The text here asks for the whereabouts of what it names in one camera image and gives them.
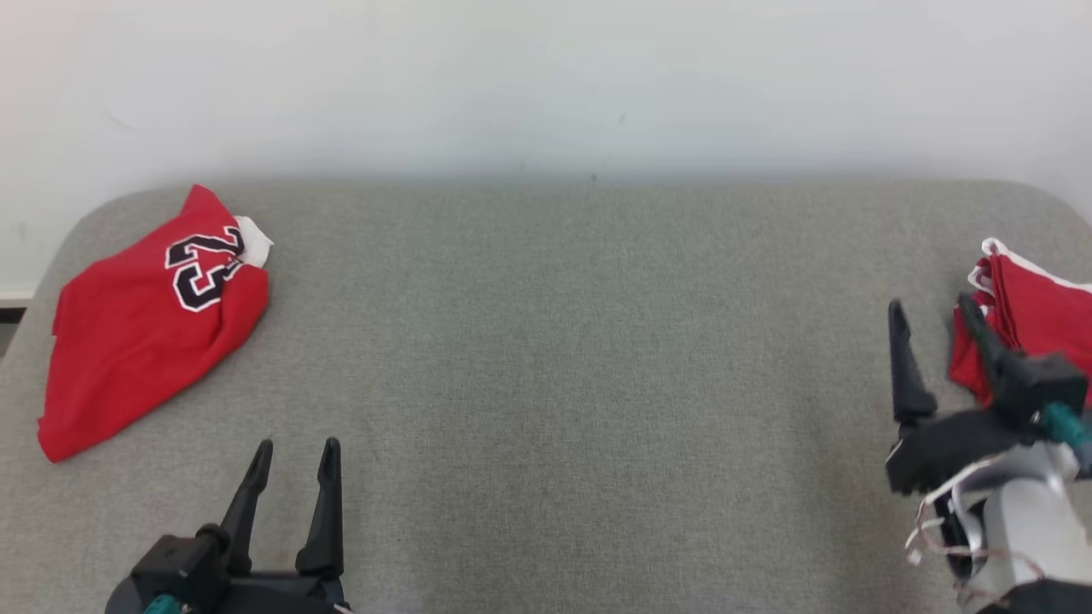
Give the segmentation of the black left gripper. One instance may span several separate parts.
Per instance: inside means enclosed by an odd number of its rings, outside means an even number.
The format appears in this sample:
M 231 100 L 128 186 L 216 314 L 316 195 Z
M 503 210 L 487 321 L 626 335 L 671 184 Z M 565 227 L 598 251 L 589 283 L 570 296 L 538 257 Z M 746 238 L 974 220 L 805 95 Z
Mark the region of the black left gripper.
M 183 613 L 351 613 L 342 576 L 345 569 L 342 506 L 342 448 L 330 437 L 317 467 L 317 501 L 304 547 L 295 568 L 249 574 L 251 536 L 258 499 L 265 491 L 273 458 L 273 442 L 263 439 L 235 491 L 221 528 L 229 538 L 224 563 L 229 585 L 210 607 L 186 604 Z

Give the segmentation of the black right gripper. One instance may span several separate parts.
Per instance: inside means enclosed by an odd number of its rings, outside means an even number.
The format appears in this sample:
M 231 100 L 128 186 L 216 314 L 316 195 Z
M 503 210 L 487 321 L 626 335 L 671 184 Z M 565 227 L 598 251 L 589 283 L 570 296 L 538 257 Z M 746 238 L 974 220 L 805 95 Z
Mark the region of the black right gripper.
M 975 462 L 1038 440 L 1038 424 L 994 409 L 937 414 L 938 402 L 921 377 L 911 327 L 900 299 L 886 312 L 897 442 L 886 456 L 889 489 L 909 496 L 938 489 Z M 973 293 L 958 296 L 958 385 L 980 403 L 1014 403 L 1025 383 L 1025 353 L 1006 345 Z

